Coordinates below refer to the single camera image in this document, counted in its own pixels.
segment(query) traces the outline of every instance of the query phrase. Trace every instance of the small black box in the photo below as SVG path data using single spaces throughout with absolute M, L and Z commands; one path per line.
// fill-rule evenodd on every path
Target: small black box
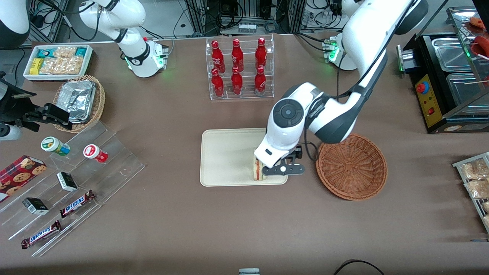
M 66 173 L 66 172 L 59 172 L 57 174 L 58 176 L 58 181 L 61 184 L 61 188 L 63 190 L 69 191 L 69 192 L 74 192 L 78 188 L 76 186 L 75 180 L 71 176 L 71 174 Z
M 49 209 L 38 198 L 26 198 L 22 203 L 31 214 L 45 215 L 49 212 Z

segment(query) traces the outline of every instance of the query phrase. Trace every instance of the brown woven basket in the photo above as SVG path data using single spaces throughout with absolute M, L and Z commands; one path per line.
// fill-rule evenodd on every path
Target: brown woven basket
M 387 163 L 370 140 L 351 134 L 338 144 L 322 144 L 316 170 L 336 196 L 362 201 L 377 195 L 387 180 Z
M 94 82 L 97 85 L 97 90 L 95 91 L 95 98 L 93 99 L 93 107 L 92 111 L 90 113 L 90 121 L 88 121 L 85 124 L 73 124 L 73 128 L 71 130 L 67 130 L 59 125 L 54 125 L 56 129 L 64 132 L 70 132 L 70 133 L 79 133 L 81 132 L 84 128 L 88 127 L 89 125 L 92 125 L 94 123 L 97 123 L 102 116 L 102 112 L 104 111 L 104 104 L 105 104 L 105 91 L 104 87 L 100 84 L 100 82 L 93 76 L 91 75 L 84 75 L 80 76 L 77 78 L 73 78 L 68 80 L 67 82 L 72 82 L 72 81 L 82 81 L 82 80 L 90 80 Z M 61 87 L 58 89 L 58 92 L 54 96 L 53 104 L 56 105 L 58 102 L 58 96 L 60 95 Z

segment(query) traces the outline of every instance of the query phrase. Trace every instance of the coca-cola bottle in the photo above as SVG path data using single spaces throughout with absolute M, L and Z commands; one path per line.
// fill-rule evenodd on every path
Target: coca-cola bottle
M 212 46 L 212 63 L 214 67 L 219 70 L 219 73 L 224 73 L 226 71 L 226 66 L 224 65 L 224 55 L 221 49 L 219 49 L 219 43 L 216 40 L 211 42 Z
M 255 76 L 255 94 L 257 96 L 263 96 L 265 94 L 265 82 L 267 81 L 267 78 L 263 74 L 265 69 L 263 68 L 263 66 L 259 66 L 256 71 L 257 74 Z
M 258 38 L 258 47 L 256 48 L 255 52 L 255 67 L 256 70 L 260 66 L 263 66 L 264 68 L 267 66 L 267 49 L 265 48 L 265 38 L 260 37 Z
M 242 72 L 245 69 L 245 61 L 239 39 L 233 39 L 233 51 L 231 52 L 231 57 L 233 58 L 233 66 L 238 66 L 238 70 Z
M 231 82 L 233 83 L 233 93 L 240 95 L 243 93 L 243 77 L 240 74 L 238 66 L 233 67 L 233 75 L 231 76 Z
M 212 73 L 212 89 L 214 90 L 214 93 L 216 94 L 217 97 L 223 97 L 224 96 L 224 82 L 222 81 L 221 76 L 219 76 L 219 71 L 216 68 L 212 68 L 211 70 Z

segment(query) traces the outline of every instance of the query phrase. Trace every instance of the brown table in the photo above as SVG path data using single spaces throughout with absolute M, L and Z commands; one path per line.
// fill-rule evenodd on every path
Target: brown table
M 147 167 L 41 258 L 25 256 L 2 235 L 0 273 L 214 275 L 259 267 L 264 275 L 328 275 L 356 258 L 386 274 L 487 274 L 489 244 L 469 242 L 487 235 L 451 164 L 488 151 L 489 138 L 426 134 L 409 78 L 396 73 L 395 45 L 410 36 L 389 45 L 388 66 L 354 128 L 387 159 L 388 181 L 376 197 L 334 196 L 306 158 L 306 173 L 284 185 L 200 184 L 205 130 L 264 127 L 294 84 L 310 81 L 335 93 L 336 70 L 321 52 L 293 35 L 274 37 L 276 97 L 251 102 L 209 100 L 205 39 L 176 41 L 168 69 L 147 79 L 127 69 L 116 44 L 92 44 L 90 73 L 107 93 L 102 121 Z M 342 71 L 341 90 L 357 79 Z M 44 104 L 59 85 L 26 81 L 24 89 Z M 71 137 L 51 125 L 24 131 L 21 140 L 0 144 L 0 167 L 22 154 L 47 158 L 39 144 L 48 135 Z M 360 271 L 375 274 L 360 265 L 343 274 Z

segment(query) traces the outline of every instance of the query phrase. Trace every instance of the sausage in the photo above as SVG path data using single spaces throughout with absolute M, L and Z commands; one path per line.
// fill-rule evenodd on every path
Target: sausage
M 471 17 L 470 23 L 476 27 L 481 28 L 481 29 L 486 29 L 486 26 L 484 26 L 484 22 L 482 22 L 482 20 L 480 18 Z
M 484 50 L 484 55 L 489 57 L 489 38 L 480 35 L 474 39 L 474 42 Z

